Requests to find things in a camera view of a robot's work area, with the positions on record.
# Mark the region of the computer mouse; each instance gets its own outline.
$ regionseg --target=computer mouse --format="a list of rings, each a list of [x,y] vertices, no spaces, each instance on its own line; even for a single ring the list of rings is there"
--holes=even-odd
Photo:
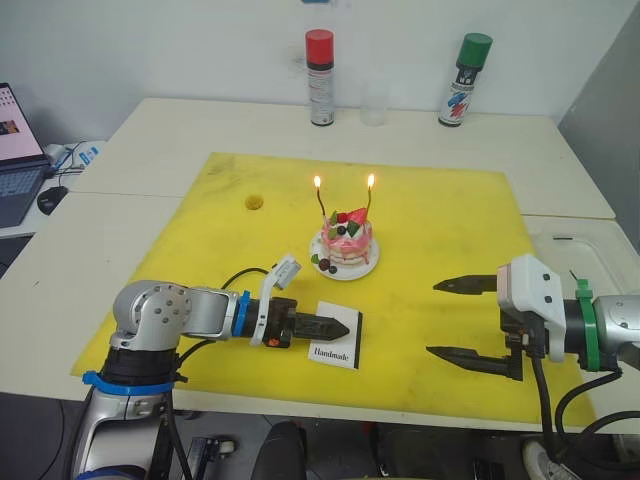
[[[38,195],[38,208],[45,215],[50,215],[67,193],[67,187],[51,187],[45,190]]]

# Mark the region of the yellow board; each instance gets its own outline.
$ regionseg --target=yellow board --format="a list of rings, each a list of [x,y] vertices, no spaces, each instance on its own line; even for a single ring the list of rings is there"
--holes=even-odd
[[[367,202],[366,178],[376,174],[369,219],[380,261],[368,276],[338,282],[321,276],[309,260],[309,243],[322,217],[313,187],[329,215]],[[250,195],[264,199],[248,210]],[[290,349],[250,347],[248,339],[217,343],[193,355],[179,388],[255,397],[539,422],[533,372],[525,360],[524,382],[474,373],[425,351],[426,345],[474,348],[482,355],[507,353],[495,294],[454,295],[432,290],[446,278],[491,274],[514,256],[532,252],[520,212],[501,173],[329,163],[253,155],[213,154],[171,222],[131,280],[155,279],[219,287],[235,272],[269,268],[287,252],[303,265],[280,296],[315,313],[318,300],[363,312],[360,369],[307,359],[308,340]],[[260,274],[230,288],[258,296]],[[73,368],[99,369],[115,322],[109,314]],[[180,351],[195,340],[184,338]],[[553,403],[581,383],[572,356],[545,362]],[[593,420],[588,400],[578,398],[567,423]]]

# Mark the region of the lit candle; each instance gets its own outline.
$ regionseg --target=lit candle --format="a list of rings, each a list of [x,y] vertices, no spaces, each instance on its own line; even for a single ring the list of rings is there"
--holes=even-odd
[[[368,195],[369,195],[369,203],[367,203],[367,213],[369,213],[369,207],[371,206],[371,187],[373,187],[373,184],[376,182],[376,177],[373,175],[373,173],[369,174],[369,178],[367,178],[367,188],[368,188]]]
[[[318,202],[320,203],[320,208],[322,208],[322,216],[326,218],[327,214],[324,212],[324,205],[322,204],[322,200],[320,200],[320,184],[321,183],[322,182],[318,175],[313,177],[313,184],[316,186],[316,195],[318,197]]]

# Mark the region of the green cap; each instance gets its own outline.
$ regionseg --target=green cap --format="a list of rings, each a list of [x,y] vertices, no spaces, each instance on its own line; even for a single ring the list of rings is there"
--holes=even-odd
[[[483,33],[467,33],[464,36],[460,53],[458,54],[458,63],[468,67],[484,66],[484,61],[489,55],[489,49],[493,43],[493,38]]]

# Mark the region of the white card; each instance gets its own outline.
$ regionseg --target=white card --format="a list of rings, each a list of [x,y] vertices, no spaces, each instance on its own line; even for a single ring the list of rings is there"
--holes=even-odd
[[[360,357],[362,314],[353,308],[318,302],[316,315],[335,318],[349,329],[349,333],[331,342],[312,340],[309,345],[309,360],[336,367],[357,369]]]

